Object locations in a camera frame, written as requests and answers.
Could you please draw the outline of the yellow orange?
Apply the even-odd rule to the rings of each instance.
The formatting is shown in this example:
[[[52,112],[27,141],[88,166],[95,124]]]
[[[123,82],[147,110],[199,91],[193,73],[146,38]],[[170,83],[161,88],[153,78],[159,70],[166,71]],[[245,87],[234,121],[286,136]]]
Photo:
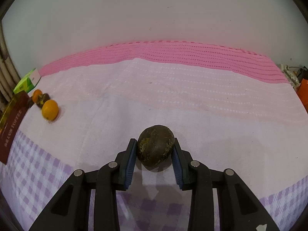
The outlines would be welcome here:
[[[48,100],[44,103],[41,112],[46,120],[53,121],[59,113],[59,106],[56,101]]]

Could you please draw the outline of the orange tangerine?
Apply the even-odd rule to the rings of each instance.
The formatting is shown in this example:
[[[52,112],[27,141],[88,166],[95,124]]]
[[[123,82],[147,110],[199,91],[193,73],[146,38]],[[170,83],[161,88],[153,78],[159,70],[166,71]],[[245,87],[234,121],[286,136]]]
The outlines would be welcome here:
[[[36,103],[40,95],[42,95],[42,91],[39,89],[36,89],[32,94],[32,101]]]

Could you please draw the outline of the pink purple checkered tablecloth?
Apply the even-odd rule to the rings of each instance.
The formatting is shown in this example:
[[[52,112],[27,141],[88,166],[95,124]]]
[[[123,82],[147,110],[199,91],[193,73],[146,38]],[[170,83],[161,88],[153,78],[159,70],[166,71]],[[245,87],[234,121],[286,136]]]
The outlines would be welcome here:
[[[76,169],[115,159],[131,138],[169,127],[211,169],[231,168],[289,230],[307,204],[307,112],[264,55],[188,42],[93,49],[40,69],[38,89],[60,108],[46,121],[33,106],[21,122],[1,190],[28,230]]]

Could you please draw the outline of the gold red toffee tin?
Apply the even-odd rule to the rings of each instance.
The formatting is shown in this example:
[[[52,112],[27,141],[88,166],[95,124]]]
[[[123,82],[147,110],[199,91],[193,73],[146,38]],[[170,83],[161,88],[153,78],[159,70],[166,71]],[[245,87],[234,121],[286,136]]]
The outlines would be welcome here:
[[[1,118],[0,161],[7,164],[17,130],[29,109],[30,97],[25,91],[14,94]]]

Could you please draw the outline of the green tissue pack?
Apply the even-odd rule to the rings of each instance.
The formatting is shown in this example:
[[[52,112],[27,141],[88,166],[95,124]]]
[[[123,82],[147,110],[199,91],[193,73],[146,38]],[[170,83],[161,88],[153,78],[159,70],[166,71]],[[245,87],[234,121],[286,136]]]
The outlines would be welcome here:
[[[39,71],[35,68],[28,72],[15,86],[13,93],[17,94],[21,91],[29,93],[33,90],[41,79]]]

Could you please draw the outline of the red orange plastic bag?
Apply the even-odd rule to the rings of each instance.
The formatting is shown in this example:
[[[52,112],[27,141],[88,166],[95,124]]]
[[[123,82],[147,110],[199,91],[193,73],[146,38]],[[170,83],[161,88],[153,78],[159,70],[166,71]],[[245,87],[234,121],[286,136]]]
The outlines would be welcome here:
[[[306,78],[302,79],[297,95],[306,111],[308,111],[308,80]]]

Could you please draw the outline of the beige patterned curtain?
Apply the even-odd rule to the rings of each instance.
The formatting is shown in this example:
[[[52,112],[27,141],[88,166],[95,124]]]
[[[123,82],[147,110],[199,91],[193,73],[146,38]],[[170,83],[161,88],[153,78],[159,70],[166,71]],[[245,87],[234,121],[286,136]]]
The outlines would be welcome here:
[[[13,90],[19,81],[20,76],[8,53],[1,24],[1,95],[6,101],[13,97]]]

